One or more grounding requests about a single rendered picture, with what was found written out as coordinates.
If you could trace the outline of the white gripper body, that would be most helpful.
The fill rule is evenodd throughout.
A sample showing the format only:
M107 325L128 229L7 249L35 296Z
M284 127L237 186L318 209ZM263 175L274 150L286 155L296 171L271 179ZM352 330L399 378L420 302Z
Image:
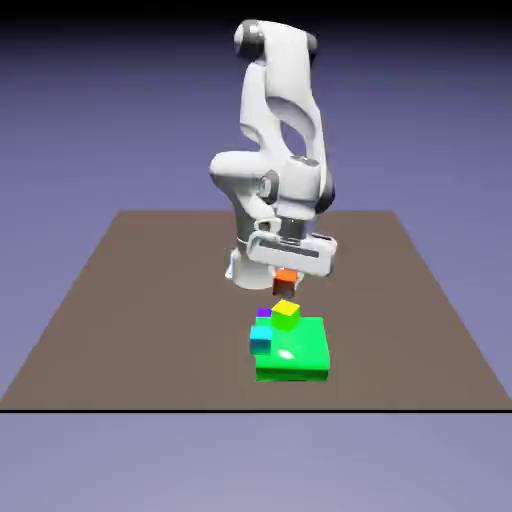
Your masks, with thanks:
M249 237L246 252L257 263L325 277L333 269L337 241L316 233L303 239L285 239L279 234L255 231Z

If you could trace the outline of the small orange cube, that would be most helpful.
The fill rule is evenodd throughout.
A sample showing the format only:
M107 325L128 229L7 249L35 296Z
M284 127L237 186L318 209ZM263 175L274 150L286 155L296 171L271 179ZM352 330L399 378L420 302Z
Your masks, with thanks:
M272 293L275 296L292 298L295 296L295 290L298 280L298 272L286 268L278 268L273 277Z

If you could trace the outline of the small yellow cube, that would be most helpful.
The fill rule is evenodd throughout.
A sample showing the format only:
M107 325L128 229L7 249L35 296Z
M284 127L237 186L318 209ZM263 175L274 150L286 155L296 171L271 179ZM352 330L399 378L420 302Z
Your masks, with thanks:
M272 327L282 331L293 330L300 322L300 305L285 299L279 300L272 308Z

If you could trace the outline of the small cyan cube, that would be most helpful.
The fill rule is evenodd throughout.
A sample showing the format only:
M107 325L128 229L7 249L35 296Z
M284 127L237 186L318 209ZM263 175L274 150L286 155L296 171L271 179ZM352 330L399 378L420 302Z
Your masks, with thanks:
M271 352L273 329L268 325L253 325L250 329L250 354L260 355Z

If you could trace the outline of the large green box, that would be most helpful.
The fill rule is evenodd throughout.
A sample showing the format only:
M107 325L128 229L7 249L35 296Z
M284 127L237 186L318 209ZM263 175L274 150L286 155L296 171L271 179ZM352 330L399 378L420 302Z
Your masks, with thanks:
M302 317L291 331L272 329L271 352L252 355L257 381L328 380L331 358L321 317Z

